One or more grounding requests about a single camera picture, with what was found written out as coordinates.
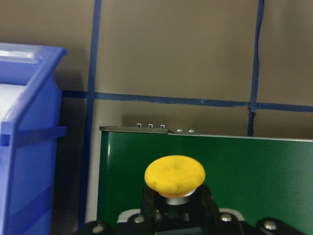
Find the blue bin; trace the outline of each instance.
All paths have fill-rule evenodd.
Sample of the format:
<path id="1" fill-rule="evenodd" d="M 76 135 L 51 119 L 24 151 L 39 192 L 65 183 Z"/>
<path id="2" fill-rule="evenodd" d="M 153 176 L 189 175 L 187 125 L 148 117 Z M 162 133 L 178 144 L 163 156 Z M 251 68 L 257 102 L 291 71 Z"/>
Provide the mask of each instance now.
<path id="1" fill-rule="evenodd" d="M 0 235 L 50 232 L 57 138 L 67 133 L 53 72 L 65 54 L 0 43 L 0 85 L 23 89 L 0 118 Z"/>

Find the green board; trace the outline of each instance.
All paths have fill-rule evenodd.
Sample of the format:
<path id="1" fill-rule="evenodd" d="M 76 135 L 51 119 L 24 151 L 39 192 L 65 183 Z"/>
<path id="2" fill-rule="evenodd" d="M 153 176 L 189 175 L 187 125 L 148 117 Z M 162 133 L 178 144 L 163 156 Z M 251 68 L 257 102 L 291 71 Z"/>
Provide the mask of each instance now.
<path id="1" fill-rule="evenodd" d="M 275 217 L 312 235 L 313 142 L 102 132 L 98 219 L 140 208 L 144 171 L 155 159 L 186 155 L 202 163 L 220 208 L 250 225 Z"/>

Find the yellow disc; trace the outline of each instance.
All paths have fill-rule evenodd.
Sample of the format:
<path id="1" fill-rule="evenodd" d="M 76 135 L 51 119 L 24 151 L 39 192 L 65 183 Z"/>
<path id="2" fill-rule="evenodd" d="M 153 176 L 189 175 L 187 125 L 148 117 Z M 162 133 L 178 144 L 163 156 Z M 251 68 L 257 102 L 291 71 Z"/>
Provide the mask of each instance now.
<path id="1" fill-rule="evenodd" d="M 146 184 L 166 197 L 182 197 L 205 179 L 203 166 L 193 158 L 172 155 L 159 158 L 146 169 Z"/>

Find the vertical blue tape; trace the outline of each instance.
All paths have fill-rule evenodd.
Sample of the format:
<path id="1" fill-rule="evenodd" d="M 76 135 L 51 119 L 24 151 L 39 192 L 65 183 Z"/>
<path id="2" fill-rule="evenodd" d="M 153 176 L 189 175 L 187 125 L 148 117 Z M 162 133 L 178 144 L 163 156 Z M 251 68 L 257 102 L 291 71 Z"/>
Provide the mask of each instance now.
<path id="1" fill-rule="evenodd" d="M 90 141 L 91 141 L 92 115 L 93 115 L 93 105 L 94 105 L 99 27 L 100 27 L 100 17 L 101 17 L 101 2 L 102 2 L 101 0 L 94 1 L 94 11 L 93 11 L 85 134 L 84 134 L 84 152 L 83 152 L 81 184 L 80 184 L 80 203 L 79 203 L 79 216 L 78 216 L 79 228 L 81 228 L 84 225 L 85 217 L 86 217 L 89 159 L 90 159 Z"/>
<path id="2" fill-rule="evenodd" d="M 253 123 L 257 107 L 257 95 L 259 85 L 259 72 L 260 72 L 260 61 L 259 61 L 259 46 L 260 46 L 260 32 L 264 15 L 264 1 L 259 0 L 258 14 L 255 28 L 255 42 L 254 42 L 254 57 L 253 57 L 253 72 L 252 72 L 252 83 L 251 83 L 251 96 L 250 96 L 250 116 L 248 121 L 248 136 L 253 136 Z"/>

